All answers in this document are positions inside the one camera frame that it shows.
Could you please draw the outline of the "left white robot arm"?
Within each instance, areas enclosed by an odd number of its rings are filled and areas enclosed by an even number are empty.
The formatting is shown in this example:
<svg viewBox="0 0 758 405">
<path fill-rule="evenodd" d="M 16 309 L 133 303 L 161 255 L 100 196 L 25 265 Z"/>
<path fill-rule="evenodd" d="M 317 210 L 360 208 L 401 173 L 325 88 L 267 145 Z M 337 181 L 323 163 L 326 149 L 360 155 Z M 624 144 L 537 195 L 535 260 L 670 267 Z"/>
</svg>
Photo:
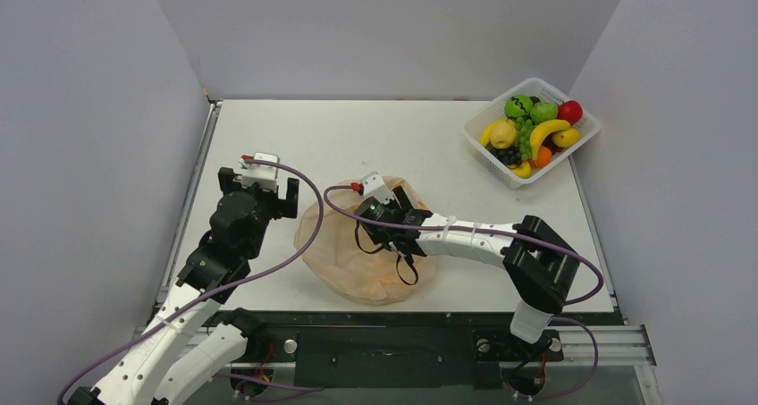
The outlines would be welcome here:
<svg viewBox="0 0 758 405">
<path fill-rule="evenodd" d="M 232 295 L 259 256 L 268 225 L 298 213 L 300 180 L 279 195 L 273 165 L 218 172 L 222 192 L 209 228 L 189 254 L 141 340 L 118 351 L 117 364 L 93 386 L 71 392 L 70 404 L 166 404 L 158 394 L 181 350 Z"/>
</svg>

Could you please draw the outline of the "green fake apple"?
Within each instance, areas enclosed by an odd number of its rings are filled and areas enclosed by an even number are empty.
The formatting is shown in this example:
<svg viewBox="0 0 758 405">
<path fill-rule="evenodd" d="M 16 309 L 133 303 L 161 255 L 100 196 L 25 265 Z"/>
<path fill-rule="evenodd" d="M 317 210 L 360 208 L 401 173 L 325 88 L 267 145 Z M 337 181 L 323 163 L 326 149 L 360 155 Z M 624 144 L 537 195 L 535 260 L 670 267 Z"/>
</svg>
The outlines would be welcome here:
<svg viewBox="0 0 758 405">
<path fill-rule="evenodd" d="M 559 106 L 553 102 L 536 102 L 530 111 L 530 119 L 535 125 L 558 118 Z"/>
</svg>

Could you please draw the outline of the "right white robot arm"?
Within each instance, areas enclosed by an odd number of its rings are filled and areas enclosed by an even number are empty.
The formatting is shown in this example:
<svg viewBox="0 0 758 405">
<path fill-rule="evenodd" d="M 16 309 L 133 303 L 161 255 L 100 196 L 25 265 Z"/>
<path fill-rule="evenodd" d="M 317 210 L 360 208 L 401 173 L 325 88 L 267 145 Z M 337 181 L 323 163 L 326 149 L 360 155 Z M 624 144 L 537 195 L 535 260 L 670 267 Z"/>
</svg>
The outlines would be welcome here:
<svg viewBox="0 0 758 405">
<path fill-rule="evenodd" d="M 417 257 L 458 257 L 503 268 L 520 301 L 503 335 L 517 358 L 535 351 L 550 320 L 568 301 L 579 262 L 569 245 L 541 218 L 482 225 L 413 207 L 401 188 L 382 202 L 366 198 L 355 210 L 370 240 L 412 266 Z"/>
</svg>

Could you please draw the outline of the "orange translucent plastic bag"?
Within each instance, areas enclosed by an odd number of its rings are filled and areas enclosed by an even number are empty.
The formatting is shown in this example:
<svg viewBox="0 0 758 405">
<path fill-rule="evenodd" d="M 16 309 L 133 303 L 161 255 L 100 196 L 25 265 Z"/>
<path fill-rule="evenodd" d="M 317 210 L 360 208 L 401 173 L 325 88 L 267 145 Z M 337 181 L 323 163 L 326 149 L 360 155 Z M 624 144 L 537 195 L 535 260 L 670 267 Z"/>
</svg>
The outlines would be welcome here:
<svg viewBox="0 0 758 405">
<path fill-rule="evenodd" d="M 375 249 L 365 231 L 358 232 L 355 242 L 353 219 L 324 208 L 324 219 L 314 242 L 301 255 L 308 268 L 330 289 L 343 298 L 365 306 L 385 306 L 409 299 L 414 292 L 431 283 L 437 271 L 437 257 L 415 257 L 417 283 L 410 268 L 396 265 L 396 254 L 388 251 L 369 255 L 364 249 Z"/>
</svg>

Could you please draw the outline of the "red fake apple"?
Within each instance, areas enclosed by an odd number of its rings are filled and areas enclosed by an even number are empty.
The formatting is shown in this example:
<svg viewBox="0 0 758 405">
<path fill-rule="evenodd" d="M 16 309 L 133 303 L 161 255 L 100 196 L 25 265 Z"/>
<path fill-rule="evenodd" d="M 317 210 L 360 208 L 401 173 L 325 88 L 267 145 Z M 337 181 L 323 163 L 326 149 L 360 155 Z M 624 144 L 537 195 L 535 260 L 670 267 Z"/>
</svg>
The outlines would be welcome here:
<svg viewBox="0 0 758 405">
<path fill-rule="evenodd" d="M 584 109 L 576 100 L 568 100 L 558 106 L 557 118 L 568 122 L 571 126 L 576 125 L 583 116 Z"/>
</svg>

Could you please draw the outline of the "yellow fake banana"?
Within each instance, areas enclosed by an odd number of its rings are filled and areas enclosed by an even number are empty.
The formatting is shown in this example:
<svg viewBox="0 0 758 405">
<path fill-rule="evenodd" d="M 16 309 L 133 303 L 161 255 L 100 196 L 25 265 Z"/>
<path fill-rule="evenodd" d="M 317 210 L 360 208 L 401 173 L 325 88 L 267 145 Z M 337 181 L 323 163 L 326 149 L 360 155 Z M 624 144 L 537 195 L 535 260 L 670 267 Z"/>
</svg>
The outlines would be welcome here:
<svg viewBox="0 0 758 405">
<path fill-rule="evenodd" d="M 545 139 L 557 131 L 564 131 L 568 128 L 571 128 L 571 125 L 563 120 L 554 119 L 547 122 L 543 122 L 539 125 L 537 125 L 530 138 L 531 148 L 532 148 L 532 159 L 536 159 L 536 152 L 539 149 L 539 147 L 543 144 Z"/>
</svg>

